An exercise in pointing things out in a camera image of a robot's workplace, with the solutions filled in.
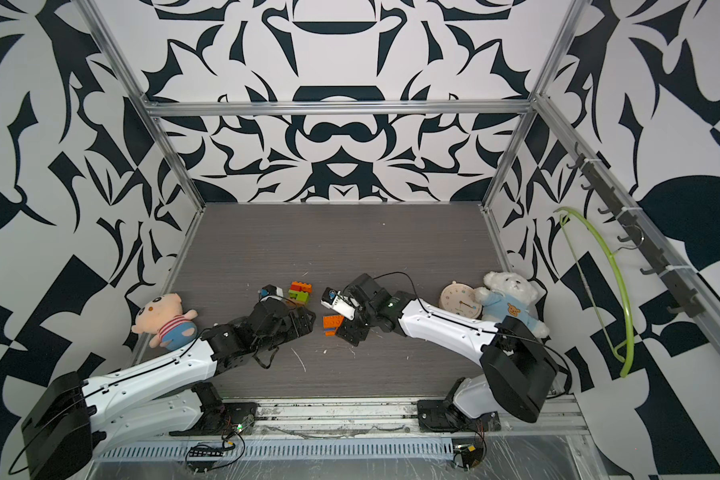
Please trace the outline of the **long green lego brick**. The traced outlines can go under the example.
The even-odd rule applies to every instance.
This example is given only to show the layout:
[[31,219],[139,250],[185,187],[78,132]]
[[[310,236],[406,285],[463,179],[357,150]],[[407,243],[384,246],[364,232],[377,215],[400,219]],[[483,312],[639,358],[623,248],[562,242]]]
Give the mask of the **long green lego brick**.
[[290,290],[289,298],[297,303],[306,304],[310,299],[310,293],[307,291]]

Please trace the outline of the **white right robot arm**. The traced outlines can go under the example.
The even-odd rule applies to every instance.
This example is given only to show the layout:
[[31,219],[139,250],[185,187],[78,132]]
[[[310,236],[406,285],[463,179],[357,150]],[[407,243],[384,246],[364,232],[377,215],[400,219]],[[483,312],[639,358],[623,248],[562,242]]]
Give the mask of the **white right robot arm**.
[[342,290],[325,289],[321,304],[344,317],[335,335],[354,346],[378,327],[437,344],[479,365],[482,375],[459,382],[444,402],[446,409],[471,419],[496,411],[536,422],[559,372],[551,350],[511,315],[500,321],[470,319],[413,293],[391,294],[367,274]]

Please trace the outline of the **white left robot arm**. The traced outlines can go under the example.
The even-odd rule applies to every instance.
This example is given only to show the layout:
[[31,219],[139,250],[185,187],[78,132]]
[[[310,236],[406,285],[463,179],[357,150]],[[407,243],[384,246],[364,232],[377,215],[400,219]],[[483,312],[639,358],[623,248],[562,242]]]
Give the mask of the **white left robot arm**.
[[316,315],[267,297],[251,313],[201,331],[189,345],[110,374],[54,379],[21,424],[32,479],[67,479],[95,456],[171,432],[221,428],[223,403],[210,379],[275,355],[312,332]]

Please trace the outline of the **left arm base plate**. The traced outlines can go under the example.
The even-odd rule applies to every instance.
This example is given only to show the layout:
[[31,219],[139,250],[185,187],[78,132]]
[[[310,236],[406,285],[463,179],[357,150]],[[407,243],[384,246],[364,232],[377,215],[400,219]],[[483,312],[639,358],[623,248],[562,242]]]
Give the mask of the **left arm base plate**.
[[172,437],[221,436],[248,434],[255,424],[256,402],[223,403],[204,412],[198,422],[186,430],[169,433]]

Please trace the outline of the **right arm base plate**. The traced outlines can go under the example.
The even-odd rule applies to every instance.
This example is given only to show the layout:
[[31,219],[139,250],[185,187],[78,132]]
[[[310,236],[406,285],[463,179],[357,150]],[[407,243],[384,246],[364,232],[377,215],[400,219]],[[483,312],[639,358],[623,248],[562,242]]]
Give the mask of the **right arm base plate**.
[[502,430],[497,412],[472,419],[446,400],[418,400],[416,408],[419,428],[423,431],[491,433]]

